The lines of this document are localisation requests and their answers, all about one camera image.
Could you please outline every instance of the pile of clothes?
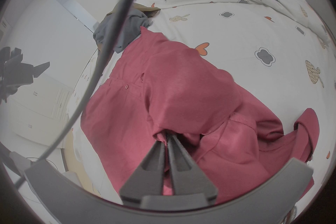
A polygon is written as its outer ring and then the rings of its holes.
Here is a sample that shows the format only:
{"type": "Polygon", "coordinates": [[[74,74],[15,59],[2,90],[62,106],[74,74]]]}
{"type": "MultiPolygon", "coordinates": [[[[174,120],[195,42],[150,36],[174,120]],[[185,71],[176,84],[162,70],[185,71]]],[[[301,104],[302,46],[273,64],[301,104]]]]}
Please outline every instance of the pile of clothes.
{"type": "MultiPolygon", "coordinates": [[[[81,128],[119,192],[162,131],[178,134],[218,188],[232,200],[275,175],[290,158],[307,162],[319,123],[306,109],[284,135],[282,123],[232,76],[185,44],[141,26],[82,113],[81,128]]],[[[169,176],[164,194],[171,194],[169,176]]],[[[313,185],[311,180],[306,192],[313,185]]]]}

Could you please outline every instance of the orange heart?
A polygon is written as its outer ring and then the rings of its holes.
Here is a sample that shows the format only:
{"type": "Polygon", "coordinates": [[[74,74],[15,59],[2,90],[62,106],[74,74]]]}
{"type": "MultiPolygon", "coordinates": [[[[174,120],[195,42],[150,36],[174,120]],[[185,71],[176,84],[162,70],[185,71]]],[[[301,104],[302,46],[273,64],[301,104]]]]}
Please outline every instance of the orange heart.
{"type": "Polygon", "coordinates": [[[272,18],[271,17],[265,17],[266,19],[270,20],[271,22],[274,22],[272,21],[272,18]]]}
{"type": "Polygon", "coordinates": [[[198,45],[195,49],[198,51],[198,53],[201,56],[206,56],[208,55],[208,52],[205,50],[205,48],[207,48],[209,46],[209,43],[202,43],[201,45],[198,45]]]}

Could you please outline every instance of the black cable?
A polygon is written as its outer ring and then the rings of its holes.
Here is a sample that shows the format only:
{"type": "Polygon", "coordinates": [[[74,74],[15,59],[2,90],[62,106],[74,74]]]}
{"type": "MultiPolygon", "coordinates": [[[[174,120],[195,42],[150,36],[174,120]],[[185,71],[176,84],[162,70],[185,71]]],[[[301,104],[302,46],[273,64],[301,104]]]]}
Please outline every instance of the black cable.
{"type": "MultiPolygon", "coordinates": [[[[36,158],[36,157],[27,157],[26,159],[38,159],[38,158],[36,158]]],[[[57,171],[59,171],[55,163],[53,163],[53,162],[52,162],[51,160],[49,160],[49,159],[45,159],[45,160],[51,162],[51,163],[56,167],[57,171]]]]}
{"type": "MultiPolygon", "coordinates": [[[[60,142],[63,140],[63,138],[67,135],[70,128],[74,125],[79,115],[82,113],[82,111],[86,107],[86,104],[90,100],[91,95],[93,91],[95,90],[96,85],[100,79],[100,75],[104,71],[104,68],[105,68],[105,65],[107,64],[109,56],[114,53],[113,51],[114,45],[116,44],[119,34],[124,26],[126,15],[128,14],[128,11],[133,3],[133,0],[120,0],[119,3],[120,4],[118,5],[117,12],[115,13],[115,20],[112,21],[111,31],[107,34],[106,42],[104,42],[103,49],[101,51],[101,57],[99,61],[97,62],[96,68],[93,72],[93,76],[82,97],[82,100],[77,106],[72,117],[69,119],[69,121],[67,122],[63,130],[61,131],[61,134],[53,142],[53,144],[39,157],[39,159],[37,159],[36,162],[46,159],[54,151],[57,145],[59,145],[60,142]]],[[[22,186],[22,184],[25,182],[25,180],[26,179],[24,176],[20,177],[20,179],[16,181],[15,183],[15,188],[19,189],[22,186]]]]}

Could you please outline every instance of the bed sheet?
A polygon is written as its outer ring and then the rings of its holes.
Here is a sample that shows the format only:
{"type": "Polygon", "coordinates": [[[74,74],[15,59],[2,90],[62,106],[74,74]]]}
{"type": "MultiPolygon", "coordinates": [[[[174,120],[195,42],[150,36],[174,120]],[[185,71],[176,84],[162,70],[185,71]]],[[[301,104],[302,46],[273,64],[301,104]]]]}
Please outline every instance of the bed sheet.
{"type": "MultiPolygon", "coordinates": [[[[285,133],[293,129],[294,121],[306,108],[315,110],[320,138],[313,160],[308,163],[314,168],[315,185],[297,203],[299,214],[321,187],[336,142],[336,123],[330,120],[336,116],[336,58],[332,41],[317,14],[305,0],[137,0],[137,3],[161,8],[151,19],[149,30],[196,48],[210,63],[228,71],[236,83],[280,118],[285,133]]],[[[99,84],[108,78],[120,56],[113,55],[99,84]]],[[[69,116],[86,89],[95,59],[94,55],[78,81],[68,104],[69,116]]],[[[95,156],[94,162],[101,166],[79,121],[73,132],[76,157],[81,160],[84,155],[95,156]]],[[[102,166],[99,169],[100,174],[105,174],[102,166]]],[[[87,173],[89,177],[99,174],[87,173]]]]}

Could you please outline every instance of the bed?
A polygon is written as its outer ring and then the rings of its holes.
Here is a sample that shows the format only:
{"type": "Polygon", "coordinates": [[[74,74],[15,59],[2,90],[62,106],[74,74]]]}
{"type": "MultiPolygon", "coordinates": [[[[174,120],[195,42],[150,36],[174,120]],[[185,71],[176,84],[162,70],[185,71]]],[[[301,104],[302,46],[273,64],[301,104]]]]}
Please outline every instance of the bed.
{"type": "MultiPolygon", "coordinates": [[[[161,11],[149,30],[196,48],[217,68],[251,92],[282,121],[285,133],[306,108],[313,108],[320,136],[313,159],[314,186],[297,202],[299,214],[318,192],[336,143],[336,49],[325,25],[305,0],[136,0],[161,11]]],[[[109,77],[114,54],[96,89],[109,77]]],[[[90,58],[69,100],[71,117],[93,74],[90,58]]],[[[76,158],[103,198],[121,203],[98,155],[80,128],[73,126],[76,158]]]]}

